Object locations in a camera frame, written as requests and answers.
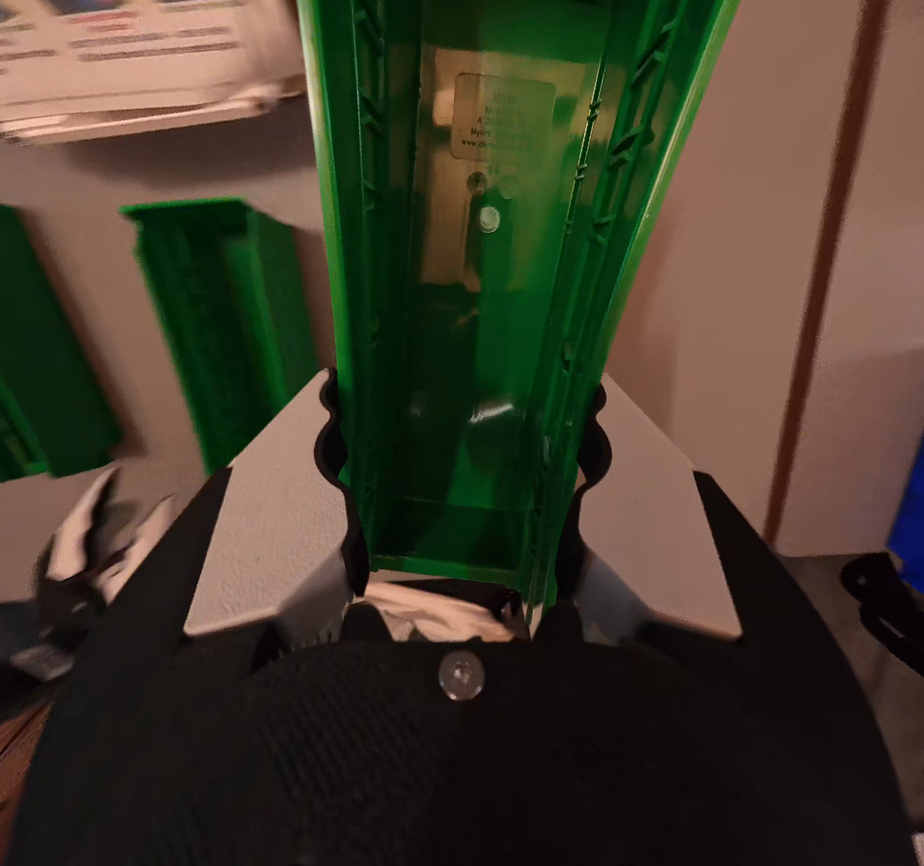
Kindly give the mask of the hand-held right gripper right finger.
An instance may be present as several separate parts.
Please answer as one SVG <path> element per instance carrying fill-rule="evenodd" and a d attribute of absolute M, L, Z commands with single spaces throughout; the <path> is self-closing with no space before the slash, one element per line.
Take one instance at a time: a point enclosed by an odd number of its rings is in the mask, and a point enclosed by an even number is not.
<path fill-rule="evenodd" d="M 577 465 L 556 587 L 585 640 L 618 643 L 662 624 L 736 641 L 742 627 L 692 464 L 608 375 Z"/>

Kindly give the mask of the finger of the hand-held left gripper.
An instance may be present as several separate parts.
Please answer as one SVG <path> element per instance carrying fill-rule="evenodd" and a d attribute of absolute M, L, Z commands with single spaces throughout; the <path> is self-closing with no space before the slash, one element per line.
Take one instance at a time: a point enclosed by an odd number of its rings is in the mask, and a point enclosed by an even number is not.
<path fill-rule="evenodd" d="M 90 582 L 103 600 L 114 600 L 141 568 L 176 518 L 175 498 L 163 498 L 133 529 L 127 543 L 107 546 L 90 572 Z"/>
<path fill-rule="evenodd" d="M 116 493 L 120 473 L 120 467 L 104 469 L 64 517 L 38 559 L 37 585 L 104 585 L 113 575 L 124 527 Z"/>

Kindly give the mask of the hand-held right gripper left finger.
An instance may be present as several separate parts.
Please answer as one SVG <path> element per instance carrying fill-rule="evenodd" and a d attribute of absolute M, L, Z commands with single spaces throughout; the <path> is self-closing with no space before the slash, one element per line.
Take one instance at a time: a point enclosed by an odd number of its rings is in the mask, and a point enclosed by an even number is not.
<path fill-rule="evenodd" d="M 335 638 L 354 586 L 346 494 L 316 456 L 333 378 L 320 370 L 229 464 L 185 635 L 268 621 L 289 641 Z"/>

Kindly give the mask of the green plastic bin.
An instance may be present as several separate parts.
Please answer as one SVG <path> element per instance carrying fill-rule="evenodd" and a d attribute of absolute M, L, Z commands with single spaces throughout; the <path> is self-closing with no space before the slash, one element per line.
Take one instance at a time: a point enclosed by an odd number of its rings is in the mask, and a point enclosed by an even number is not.
<path fill-rule="evenodd" d="M 236 197 L 119 213 L 211 475 L 320 368 L 294 230 Z"/>
<path fill-rule="evenodd" d="M 372 569 L 548 606 L 610 344 L 740 0 L 297 0 Z"/>
<path fill-rule="evenodd" d="M 17 210 L 1 208 L 1 481 L 106 465 L 120 440 Z"/>

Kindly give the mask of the white patterned clothing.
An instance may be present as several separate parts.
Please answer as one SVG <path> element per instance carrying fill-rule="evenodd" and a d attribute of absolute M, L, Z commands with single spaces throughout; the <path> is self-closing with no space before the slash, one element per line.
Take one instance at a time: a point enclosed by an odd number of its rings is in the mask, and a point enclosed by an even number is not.
<path fill-rule="evenodd" d="M 398 583 L 372 583 L 350 602 L 340 634 L 352 632 L 394 642 L 508 643 L 519 638 L 508 620 L 488 608 Z"/>

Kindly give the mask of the blue plastic bin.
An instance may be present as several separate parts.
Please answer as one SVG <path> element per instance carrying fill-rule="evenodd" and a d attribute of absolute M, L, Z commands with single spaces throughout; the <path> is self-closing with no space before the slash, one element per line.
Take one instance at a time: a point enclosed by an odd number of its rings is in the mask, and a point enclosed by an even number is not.
<path fill-rule="evenodd" d="M 907 476 L 902 500 L 887 542 L 898 562 L 900 579 L 916 598 L 923 597 L 923 438 Z"/>

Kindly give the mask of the printed instruction sheet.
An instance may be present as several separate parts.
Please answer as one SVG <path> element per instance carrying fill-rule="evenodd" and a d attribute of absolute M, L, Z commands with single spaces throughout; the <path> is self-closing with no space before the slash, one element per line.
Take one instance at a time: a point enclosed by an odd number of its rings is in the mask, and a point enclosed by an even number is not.
<path fill-rule="evenodd" d="M 2 0 L 2 139 L 265 114 L 306 91 L 295 0 Z"/>

